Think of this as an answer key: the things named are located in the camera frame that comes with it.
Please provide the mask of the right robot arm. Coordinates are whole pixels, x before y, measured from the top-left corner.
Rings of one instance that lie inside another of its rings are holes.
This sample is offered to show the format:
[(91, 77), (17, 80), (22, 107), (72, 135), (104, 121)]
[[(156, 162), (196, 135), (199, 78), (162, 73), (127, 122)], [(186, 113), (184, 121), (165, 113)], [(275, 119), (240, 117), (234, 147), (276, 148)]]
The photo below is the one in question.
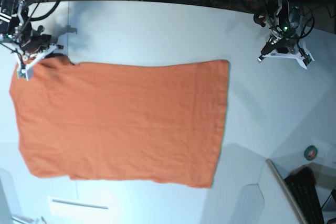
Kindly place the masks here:
[(30, 80), (33, 67), (62, 45), (52, 42), (52, 36), (44, 33), (44, 26), (33, 29), (32, 23), (49, 17), (61, 0), (44, 15), (35, 17), (30, 5), (38, 7), (43, 0), (1, 0), (1, 46), (10, 50), (16, 58), (19, 78)]

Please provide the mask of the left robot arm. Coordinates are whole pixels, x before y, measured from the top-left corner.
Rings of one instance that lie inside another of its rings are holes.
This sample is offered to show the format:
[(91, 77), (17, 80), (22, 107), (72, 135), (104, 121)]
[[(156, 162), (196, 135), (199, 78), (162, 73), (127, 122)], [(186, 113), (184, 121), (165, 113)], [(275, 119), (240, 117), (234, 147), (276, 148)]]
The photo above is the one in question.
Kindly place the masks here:
[(304, 39), (312, 32), (315, 18), (306, 17), (299, 0), (262, 0), (254, 22), (261, 27), (268, 26), (270, 31), (258, 62), (266, 58), (293, 59), (307, 69), (314, 61)]

